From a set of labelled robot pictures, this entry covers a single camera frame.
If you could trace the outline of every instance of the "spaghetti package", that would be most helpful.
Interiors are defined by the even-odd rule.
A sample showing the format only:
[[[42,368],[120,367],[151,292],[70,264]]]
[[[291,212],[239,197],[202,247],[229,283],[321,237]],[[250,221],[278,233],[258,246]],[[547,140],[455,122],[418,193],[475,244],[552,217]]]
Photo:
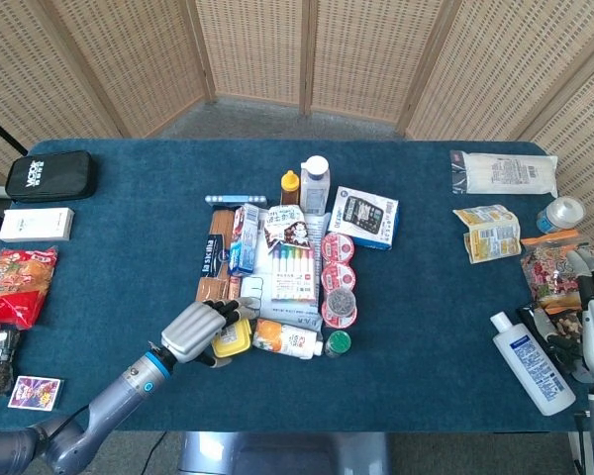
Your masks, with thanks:
[[[578,283],[566,255],[579,247],[588,247],[588,238],[570,230],[523,239],[522,244],[526,249],[522,269],[533,299],[548,314],[580,309]]]
[[[221,300],[229,295],[229,249],[234,219],[235,213],[231,210],[214,211],[196,292],[197,301]]]
[[[56,262],[56,247],[0,252],[0,323],[18,329],[29,329],[35,324]]]

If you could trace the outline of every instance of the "red snack bag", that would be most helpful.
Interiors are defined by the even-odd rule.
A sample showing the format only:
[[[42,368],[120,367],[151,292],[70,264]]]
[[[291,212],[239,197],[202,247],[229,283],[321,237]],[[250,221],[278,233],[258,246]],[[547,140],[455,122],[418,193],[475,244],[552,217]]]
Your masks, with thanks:
[[[0,252],[0,323],[34,325],[49,291],[57,249]]]

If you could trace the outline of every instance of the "blue tablecloth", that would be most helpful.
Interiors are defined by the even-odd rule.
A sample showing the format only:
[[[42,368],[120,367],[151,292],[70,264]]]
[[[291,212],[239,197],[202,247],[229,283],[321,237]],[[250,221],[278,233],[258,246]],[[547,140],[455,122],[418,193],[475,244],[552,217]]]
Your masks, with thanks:
[[[538,236],[545,196],[453,195],[451,149],[541,154],[524,142],[62,140],[32,153],[85,149],[97,193],[49,203],[75,212],[46,306],[17,354],[18,374],[65,380],[55,410],[87,404],[147,349],[194,298],[211,208],[207,194],[279,196],[279,180],[312,154],[333,188],[400,201],[390,251],[358,248],[352,349],[303,361],[253,349],[222,369],[177,366],[123,429],[571,430],[572,410],[543,417],[491,338],[489,317],[528,303],[519,257],[471,265],[453,209],[504,204],[522,236]],[[40,205],[18,205],[39,207]],[[21,244],[7,244],[18,248]],[[46,248],[44,243],[28,248]],[[586,388],[574,384],[575,406]],[[0,428],[45,414],[8,410]]]

